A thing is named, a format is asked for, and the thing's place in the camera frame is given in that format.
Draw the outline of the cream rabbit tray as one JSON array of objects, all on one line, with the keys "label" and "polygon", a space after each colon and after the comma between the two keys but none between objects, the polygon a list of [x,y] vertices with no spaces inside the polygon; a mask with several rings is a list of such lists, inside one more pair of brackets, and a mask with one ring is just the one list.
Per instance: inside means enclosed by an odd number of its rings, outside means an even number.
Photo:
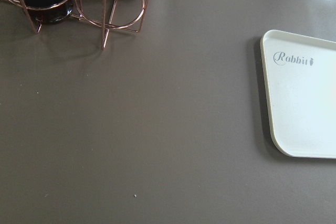
[{"label": "cream rabbit tray", "polygon": [[335,42],[269,30],[260,48],[274,145],[287,156],[335,158]]}]

